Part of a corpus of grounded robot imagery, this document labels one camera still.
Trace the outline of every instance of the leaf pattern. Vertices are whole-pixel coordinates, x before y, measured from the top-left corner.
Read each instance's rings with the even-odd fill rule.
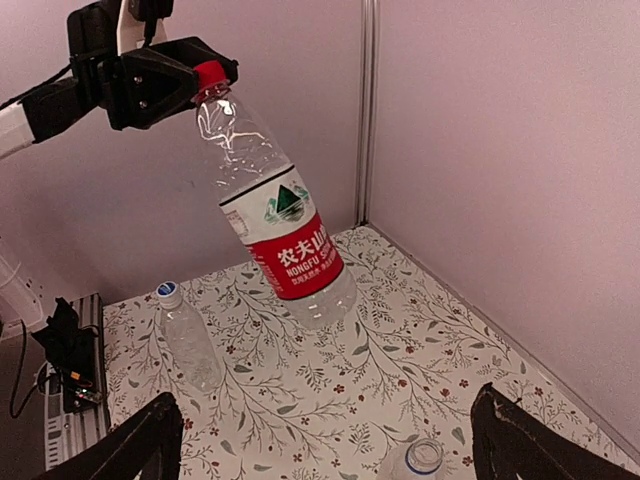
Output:
[[[451,478],[472,479],[469,409],[491,381],[561,435],[640,471],[499,335],[375,231],[360,227],[335,241],[359,299],[343,321],[320,331],[297,324],[254,263],[182,284],[224,370],[222,384],[207,395],[175,364],[154,296],[107,307],[112,422],[172,392],[185,418],[184,478],[375,478],[391,449],[429,437],[443,444]]]

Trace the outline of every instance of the red bottle label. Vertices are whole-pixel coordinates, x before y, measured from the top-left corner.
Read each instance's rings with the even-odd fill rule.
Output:
[[[344,263],[316,213],[284,237],[247,245],[278,297],[295,300],[333,282]]]
[[[342,258],[293,166],[220,206],[283,300],[316,293],[342,272]]]

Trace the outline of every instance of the white wall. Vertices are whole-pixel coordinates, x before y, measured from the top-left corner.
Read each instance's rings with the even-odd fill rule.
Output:
[[[0,4],[0,99],[67,62],[66,16],[86,3]],[[174,12],[171,38],[197,35],[240,61],[236,92],[298,164],[329,230],[351,226],[359,2],[189,0]],[[99,291],[113,302],[246,260],[207,189],[194,115],[114,132],[97,110],[10,157],[0,164],[0,233],[69,299]]]
[[[640,448],[640,4],[382,0],[372,219]]]

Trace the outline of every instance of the plastic water bottle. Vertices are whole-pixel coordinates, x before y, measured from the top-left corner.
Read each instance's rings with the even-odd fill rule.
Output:
[[[222,211],[300,324],[321,328],[343,318],[355,303],[356,285],[295,166],[231,93],[218,62],[195,70],[197,122],[217,167]]]
[[[400,445],[382,461],[377,480],[443,480],[443,456],[442,446],[428,438]]]
[[[174,282],[160,285],[156,295],[162,307],[160,330],[174,360],[191,385],[210,393],[222,382],[222,370],[202,316],[182,299]]]

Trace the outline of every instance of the green mountain logo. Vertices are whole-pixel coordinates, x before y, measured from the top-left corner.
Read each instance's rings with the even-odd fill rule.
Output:
[[[292,188],[280,185],[278,198],[271,198],[267,202],[264,219],[277,224],[280,221],[297,222],[304,215],[305,204],[309,202],[309,192],[294,185]]]

